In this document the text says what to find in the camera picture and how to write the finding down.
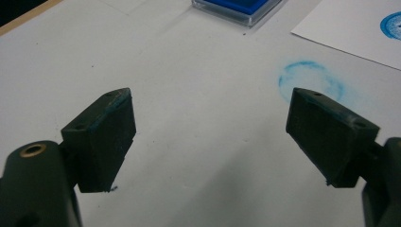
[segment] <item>blue box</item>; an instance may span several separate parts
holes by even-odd
[[[252,27],[281,0],[192,0],[192,6],[237,24]]]

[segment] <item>white tabletop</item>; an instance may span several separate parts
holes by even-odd
[[[137,134],[114,192],[77,190],[84,226],[363,226],[364,181],[325,185],[285,132],[279,80],[335,81],[383,144],[401,136],[401,71],[291,35],[319,2],[288,0],[247,29],[190,0],[62,1],[0,37],[0,168],[130,87]]]

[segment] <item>paper sheet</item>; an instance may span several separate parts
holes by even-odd
[[[323,0],[292,33],[401,70],[399,0]]]

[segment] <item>brass insert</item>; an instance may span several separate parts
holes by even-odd
[[[46,150],[45,144],[34,144],[21,150],[20,156],[23,158],[31,158],[44,152],[45,150]]]

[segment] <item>blue circle drawing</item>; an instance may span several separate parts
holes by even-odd
[[[291,101],[294,87],[305,88],[323,93],[339,101],[344,86],[321,64],[314,61],[298,61],[287,65],[278,79],[281,96]]]
[[[387,37],[401,40],[401,11],[384,18],[380,28]]]

